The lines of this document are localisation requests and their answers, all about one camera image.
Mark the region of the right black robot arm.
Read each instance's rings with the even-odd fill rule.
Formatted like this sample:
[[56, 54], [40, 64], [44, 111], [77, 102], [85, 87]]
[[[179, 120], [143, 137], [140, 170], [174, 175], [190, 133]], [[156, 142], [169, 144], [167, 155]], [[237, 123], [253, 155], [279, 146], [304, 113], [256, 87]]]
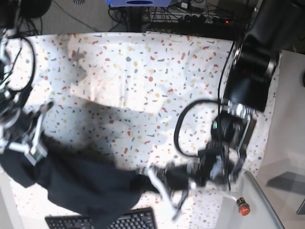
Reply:
[[[21, 0], [2, 0], [0, 2], [0, 152], [8, 148], [13, 137], [10, 136], [11, 130], [20, 119], [23, 107], [28, 100], [32, 90], [32, 82], [35, 75], [35, 53], [31, 42], [19, 34], [18, 19], [21, 12]], [[14, 62], [11, 61], [9, 53], [6, 51], [8, 41], [19, 39], [25, 41], [32, 51], [32, 72], [28, 83], [21, 89], [13, 90], [8, 87], [9, 79], [22, 47], [20, 47]]]

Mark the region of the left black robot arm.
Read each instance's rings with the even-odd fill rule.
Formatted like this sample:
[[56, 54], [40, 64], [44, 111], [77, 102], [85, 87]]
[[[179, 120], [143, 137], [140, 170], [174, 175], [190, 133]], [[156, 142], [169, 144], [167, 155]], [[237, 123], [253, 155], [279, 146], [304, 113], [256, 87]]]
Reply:
[[167, 188], [174, 191], [204, 187], [207, 182], [231, 185], [243, 168], [256, 121], [264, 112], [280, 51], [305, 24], [302, 0], [264, 0], [244, 37], [230, 49], [233, 57], [225, 90], [215, 103], [218, 115], [211, 140], [188, 164], [169, 164], [163, 172]]

